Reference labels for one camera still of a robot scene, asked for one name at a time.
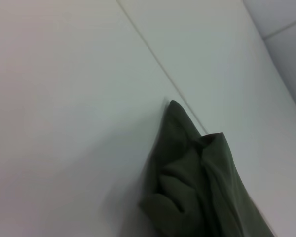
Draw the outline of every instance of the gray wall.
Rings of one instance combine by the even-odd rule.
[[[296,0],[244,0],[296,102]]]

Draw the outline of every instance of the hanging garment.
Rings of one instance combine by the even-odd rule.
[[[175,101],[148,168],[143,212],[163,237],[274,237],[250,199],[223,133],[201,137]]]

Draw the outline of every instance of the dark green jacket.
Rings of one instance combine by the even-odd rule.
[[[166,110],[141,209],[165,237],[273,237],[223,133],[201,137],[175,101]]]

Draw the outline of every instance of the seam line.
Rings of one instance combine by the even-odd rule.
[[[132,21],[132,19],[130,18],[130,16],[128,15],[128,13],[126,12],[124,6],[120,3],[119,0],[116,0],[117,4],[119,5],[119,7],[122,9],[122,11],[124,12],[124,14],[126,15],[127,19],[129,20],[129,22],[132,24],[132,26],[134,27],[135,31],[138,33],[138,35],[140,36],[140,38],[142,39],[142,41],[144,42],[144,44],[146,45],[146,47],[148,48],[148,50],[150,51],[150,53],[152,54],[153,58],[155,59],[155,61],[157,62],[157,64],[159,65],[159,67],[162,69],[163,73],[166,75],[166,77],[168,78],[168,80],[170,81],[170,83],[172,84],[172,86],[175,88],[175,90],[178,92],[179,96],[182,98],[182,100],[184,101],[184,103],[187,105],[188,109],[192,112],[193,116],[195,117],[196,121],[198,122],[198,124],[201,126],[201,128],[203,129],[203,131],[205,132],[205,134],[207,135],[208,132],[205,129],[205,127],[203,126],[203,124],[201,123],[201,121],[199,120],[199,118],[196,116],[194,110],[192,109],[192,107],[188,104],[188,102],[186,101],[185,97],[183,96],[182,92],[180,91],[180,89],[177,87],[177,85],[173,82],[173,80],[171,79],[169,73],[165,70],[165,68],[163,67],[163,65],[161,64],[161,62],[159,61],[159,59],[157,58],[157,56],[155,55],[154,51],[152,50],[152,48],[150,47],[150,45],[148,44],[147,40],[144,38],[143,34],[139,31],[138,27],[135,25],[135,23]]]
[[[263,40],[264,40],[264,41],[265,41],[265,40],[268,40],[269,38],[271,38],[271,37],[273,37],[273,36],[275,36],[275,35],[281,33],[281,32],[284,31],[284,30],[287,30],[288,28],[290,28],[290,27],[292,27],[292,26],[294,26],[294,25],[296,25],[296,20],[293,21],[292,23],[289,23],[288,25],[286,25],[286,26],[284,26],[284,27],[282,27],[282,28],[279,28],[278,30],[276,30],[276,31],[274,31],[274,32],[272,32],[272,33],[270,33],[270,34],[268,34],[267,36],[264,36],[264,37],[263,37]]]

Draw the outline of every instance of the fabric fold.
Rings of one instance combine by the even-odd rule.
[[[201,137],[175,101],[167,108],[140,207],[161,236],[273,237],[250,199],[223,133]]]

